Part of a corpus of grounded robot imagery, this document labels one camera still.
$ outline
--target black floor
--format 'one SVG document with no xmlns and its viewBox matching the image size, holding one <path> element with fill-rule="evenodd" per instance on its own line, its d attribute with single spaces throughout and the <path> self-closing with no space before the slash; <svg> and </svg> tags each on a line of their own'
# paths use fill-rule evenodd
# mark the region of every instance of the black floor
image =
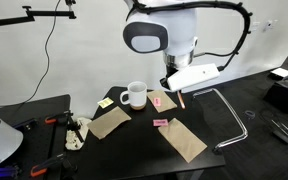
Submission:
<svg viewBox="0 0 288 180">
<path fill-rule="evenodd" d="M 282 66 L 288 70 L 288 58 Z M 242 79 L 216 85 L 233 106 L 245 124 L 249 136 L 247 139 L 223 148 L 226 166 L 207 169 L 201 180 L 278 180 L 288 179 L 288 144 L 284 144 L 271 134 L 271 126 L 260 114 L 283 122 L 288 126 L 288 114 L 262 100 L 274 83 L 267 78 L 269 72 L 252 75 Z M 205 120 L 216 132 L 220 140 L 241 134 L 241 130 L 227 113 L 218 99 L 212 95 L 203 95 L 199 101 L 204 107 Z M 256 118 L 248 120 L 245 110 L 256 113 Z"/>
</svg>

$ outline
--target desk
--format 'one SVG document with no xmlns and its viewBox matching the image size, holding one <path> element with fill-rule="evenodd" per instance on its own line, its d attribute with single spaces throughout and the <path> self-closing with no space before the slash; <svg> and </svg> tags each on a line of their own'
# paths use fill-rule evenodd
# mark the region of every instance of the desk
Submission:
<svg viewBox="0 0 288 180">
<path fill-rule="evenodd" d="M 48 159 L 51 156 L 59 154 L 64 151 L 64 143 L 66 137 L 66 125 L 65 126 L 56 126 L 46 125 L 43 118 L 52 114 L 63 113 L 64 111 L 69 110 L 70 108 L 70 96 L 63 95 L 33 102 L 28 102 L 23 105 L 8 106 L 0 108 L 0 118 L 4 122 L 13 126 L 19 124 L 25 120 L 31 118 L 41 118 L 37 127 L 32 128 L 31 131 L 24 133 L 24 140 L 19 147 L 19 149 L 11 155 L 6 161 L 4 161 L 0 166 L 3 165 L 12 165 L 14 162 L 22 165 L 22 174 L 18 178 L 19 180 L 29 179 L 30 170 L 34 165 L 41 163 Z M 37 139 L 33 144 L 30 143 L 30 138 L 36 136 L 36 133 L 40 133 L 43 130 L 44 132 L 50 133 L 47 135 L 53 136 L 53 139 L 50 142 L 43 142 L 42 137 Z M 45 155 L 40 155 L 39 153 L 32 153 L 36 148 L 37 152 L 46 152 Z M 40 179 L 51 179 L 59 180 L 61 173 L 61 167 L 50 168 L 46 177 L 38 176 L 34 180 Z"/>
<path fill-rule="evenodd" d="M 102 140 L 88 133 L 84 147 L 74 153 L 79 156 L 78 179 L 128 179 L 225 165 L 223 155 L 212 152 L 219 141 L 205 123 L 203 110 L 197 101 L 192 101 L 191 94 L 183 94 L 185 110 L 179 106 L 175 93 L 167 93 L 178 108 L 157 113 L 148 100 L 145 109 L 137 112 L 120 103 L 120 94 L 125 90 L 123 87 L 111 88 L 105 97 L 110 97 L 114 104 L 105 109 L 98 108 L 94 119 L 119 106 L 132 120 L 121 124 Z M 208 147 L 187 163 L 153 127 L 153 119 L 163 118 L 177 118 Z"/>
</svg>

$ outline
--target brown paper bag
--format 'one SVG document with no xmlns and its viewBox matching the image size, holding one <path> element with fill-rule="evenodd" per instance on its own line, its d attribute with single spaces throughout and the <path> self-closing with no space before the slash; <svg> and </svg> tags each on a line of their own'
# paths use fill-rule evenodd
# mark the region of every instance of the brown paper bag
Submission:
<svg viewBox="0 0 288 180">
<path fill-rule="evenodd" d="M 158 130 L 188 163 L 207 147 L 176 118 Z"/>
<path fill-rule="evenodd" d="M 167 111 L 169 109 L 177 108 L 177 105 L 172 101 L 168 95 L 162 90 L 151 91 L 147 93 L 148 98 L 154 106 L 154 98 L 161 99 L 161 106 L 154 106 L 158 113 Z"/>
<path fill-rule="evenodd" d="M 116 107 L 110 112 L 88 123 L 87 127 L 96 137 L 98 137 L 98 139 L 103 139 L 118 125 L 127 120 L 131 120 L 131 117 L 129 117 L 120 107 Z"/>
</svg>

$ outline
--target pink label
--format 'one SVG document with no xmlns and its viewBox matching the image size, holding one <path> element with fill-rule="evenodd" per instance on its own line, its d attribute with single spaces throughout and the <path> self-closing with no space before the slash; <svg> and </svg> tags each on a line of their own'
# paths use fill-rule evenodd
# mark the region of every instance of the pink label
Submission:
<svg viewBox="0 0 288 180">
<path fill-rule="evenodd" d="M 167 119 L 154 119 L 153 126 L 168 126 Z"/>
<path fill-rule="evenodd" d="M 154 98 L 154 106 L 157 106 L 157 107 L 159 107 L 159 106 L 161 106 L 161 98 Z"/>
</svg>

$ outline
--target white mug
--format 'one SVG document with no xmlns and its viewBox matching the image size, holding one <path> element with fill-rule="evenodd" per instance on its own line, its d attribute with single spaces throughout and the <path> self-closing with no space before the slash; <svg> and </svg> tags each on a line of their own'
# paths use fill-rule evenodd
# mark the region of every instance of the white mug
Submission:
<svg viewBox="0 0 288 180">
<path fill-rule="evenodd" d="M 123 101 L 123 96 L 128 94 L 128 100 Z M 127 91 L 120 95 L 121 103 L 124 105 L 130 104 L 134 110 L 141 110 L 146 105 L 147 86 L 143 82 L 135 81 L 127 86 Z"/>
</svg>

